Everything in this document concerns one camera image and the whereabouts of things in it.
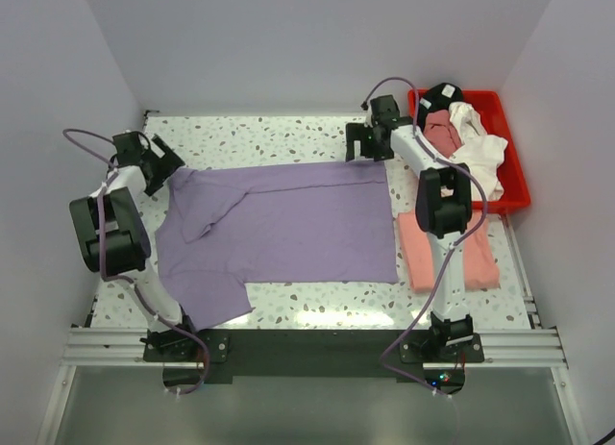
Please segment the lavender purple t-shirt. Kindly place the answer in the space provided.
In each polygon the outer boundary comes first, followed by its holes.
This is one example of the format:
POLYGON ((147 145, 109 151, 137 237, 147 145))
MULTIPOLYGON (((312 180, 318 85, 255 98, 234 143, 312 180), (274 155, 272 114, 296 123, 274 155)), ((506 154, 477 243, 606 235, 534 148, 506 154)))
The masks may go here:
POLYGON ((198 329, 249 313, 248 284, 398 279, 381 162, 179 169, 155 242, 160 280, 198 329))

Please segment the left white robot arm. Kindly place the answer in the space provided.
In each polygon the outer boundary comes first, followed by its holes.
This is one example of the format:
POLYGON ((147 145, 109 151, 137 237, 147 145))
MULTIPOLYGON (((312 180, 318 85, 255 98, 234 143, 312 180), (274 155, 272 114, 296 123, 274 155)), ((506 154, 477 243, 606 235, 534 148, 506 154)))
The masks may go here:
POLYGON ((72 144, 106 167, 98 189, 69 203, 82 258, 105 282, 122 282, 145 315, 149 331, 162 334, 177 360, 193 358, 199 337, 181 305, 164 288, 151 261, 152 244, 135 200, 156 194, 182 166, 161 137, 126 131, 111 138, 91 131, 62 131, 72 144))

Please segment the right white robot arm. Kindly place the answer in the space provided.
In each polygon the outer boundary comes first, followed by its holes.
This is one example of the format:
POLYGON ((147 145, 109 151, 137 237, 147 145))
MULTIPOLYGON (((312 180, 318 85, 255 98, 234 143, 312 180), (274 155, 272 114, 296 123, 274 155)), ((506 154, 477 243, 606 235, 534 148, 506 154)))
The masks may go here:
POLYGON ((416 120, 401 115, 391 95, 368 98, 362 124, 346 126, 346 161, 402 158, 418 178, 415 216, 430 243, 437 273, 430 296, 431 324, 468 325, 462 242, 469 235, 472 189, 466 165, 445 159, 422 135, 416 120))

